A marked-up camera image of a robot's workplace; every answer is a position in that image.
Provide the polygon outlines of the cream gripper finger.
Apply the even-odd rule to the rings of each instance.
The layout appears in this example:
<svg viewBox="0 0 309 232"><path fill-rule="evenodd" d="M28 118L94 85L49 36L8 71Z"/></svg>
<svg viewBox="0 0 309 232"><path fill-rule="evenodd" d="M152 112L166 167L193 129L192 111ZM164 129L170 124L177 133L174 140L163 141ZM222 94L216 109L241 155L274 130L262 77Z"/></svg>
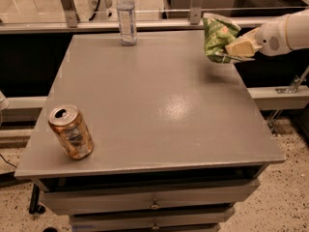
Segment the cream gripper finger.
<svg viewBox="0 0 309 232"><path fill-rule="evenodd" d="M253 57L262 48L256 40L258 30L259 28L253 29L227 44L225 46L227 53L238 57Z"/></svg>
<svg viewBox="0 0 309 232"><path fill-rule="evenodd" d="M239 62L254 61L254 58L232 56L227 53L221 53L221 52L216 52L215 56L219 58L218 60L219 63L239 63Z"/></svg>

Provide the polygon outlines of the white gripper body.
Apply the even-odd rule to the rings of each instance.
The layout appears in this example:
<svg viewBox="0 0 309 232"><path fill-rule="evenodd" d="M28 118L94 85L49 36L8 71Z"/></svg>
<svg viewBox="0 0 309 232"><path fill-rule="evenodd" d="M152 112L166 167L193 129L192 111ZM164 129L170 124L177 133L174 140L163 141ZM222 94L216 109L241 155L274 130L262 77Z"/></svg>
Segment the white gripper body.
<svg viewBox="0 0 309 232"><path fill-rule="evenodd" d="M260 52L266 56L277 56L291 52L286 39L287 15L279 16L264 23L257 31L255 39L261 46Z"/></svg>

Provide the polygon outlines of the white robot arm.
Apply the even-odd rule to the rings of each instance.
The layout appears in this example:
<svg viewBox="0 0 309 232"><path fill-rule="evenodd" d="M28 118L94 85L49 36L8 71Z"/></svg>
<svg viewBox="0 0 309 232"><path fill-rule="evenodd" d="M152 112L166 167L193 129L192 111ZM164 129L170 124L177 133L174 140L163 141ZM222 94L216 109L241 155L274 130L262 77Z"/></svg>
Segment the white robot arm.
<svg viewBox="0 0 309 232"><path fill-rule="evenodd" d="M265 56L288 54L309 48L309 10L285 14L268 20L225 47L222 62L250 61L257 52Z"/></svg>

